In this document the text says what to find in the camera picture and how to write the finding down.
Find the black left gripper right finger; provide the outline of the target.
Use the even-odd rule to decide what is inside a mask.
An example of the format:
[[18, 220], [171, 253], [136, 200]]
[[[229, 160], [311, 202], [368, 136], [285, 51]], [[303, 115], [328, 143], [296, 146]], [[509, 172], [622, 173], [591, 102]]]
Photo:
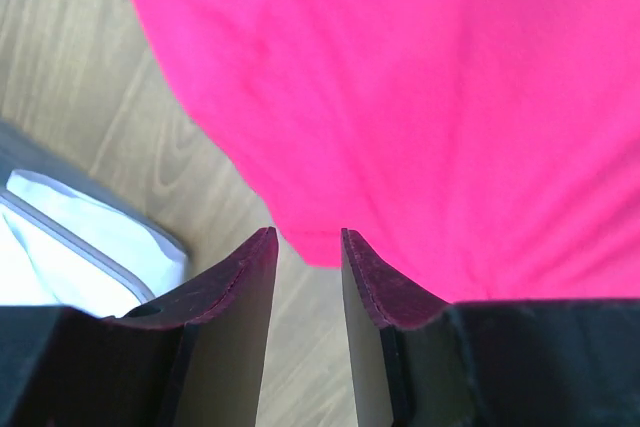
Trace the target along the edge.
[[635, 299], [449, 304], [343, 230], [362, 426], [635, 426]]

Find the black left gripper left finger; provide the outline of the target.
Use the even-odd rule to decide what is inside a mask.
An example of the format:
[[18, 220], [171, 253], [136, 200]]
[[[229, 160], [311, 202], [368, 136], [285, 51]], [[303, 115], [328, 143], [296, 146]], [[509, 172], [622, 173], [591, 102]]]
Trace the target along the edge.
[[217, 265], [124, 317], [1, 311], [5, 426], [251, 426], [278, 237], [262, 228]]

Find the pink t shirt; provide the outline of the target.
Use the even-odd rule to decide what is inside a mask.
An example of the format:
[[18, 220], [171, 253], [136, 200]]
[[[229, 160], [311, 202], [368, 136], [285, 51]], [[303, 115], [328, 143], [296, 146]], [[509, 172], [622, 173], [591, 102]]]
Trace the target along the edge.
[[639, 293], [639, 0], [132, 0], [314, 266], [450, 301]]

